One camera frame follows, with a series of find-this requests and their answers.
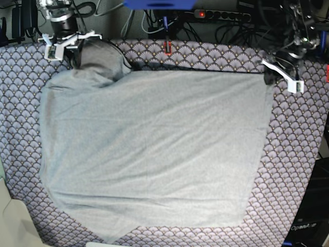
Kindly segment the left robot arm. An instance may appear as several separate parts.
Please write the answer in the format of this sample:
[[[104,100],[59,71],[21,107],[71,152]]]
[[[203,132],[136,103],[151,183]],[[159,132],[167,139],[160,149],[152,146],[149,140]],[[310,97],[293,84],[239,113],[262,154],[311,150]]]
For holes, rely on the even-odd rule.
[[[272,85],[280,78],[299,80],[298,69],[308,51],[320,45],[311,1],[283,1],[283,45],[262,60],[264,81]]]

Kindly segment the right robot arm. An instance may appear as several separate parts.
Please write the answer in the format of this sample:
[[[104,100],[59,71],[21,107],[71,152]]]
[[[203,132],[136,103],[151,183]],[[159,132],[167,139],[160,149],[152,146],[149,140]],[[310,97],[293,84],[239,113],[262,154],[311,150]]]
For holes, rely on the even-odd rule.
[[[48,61],[62,61],[68,50],[76,51],[86,30],[81,30],[78,18],[81,14],[73,1],[40,1],[50,21],[52,34],[42,34],[45,42],[44,58]]]

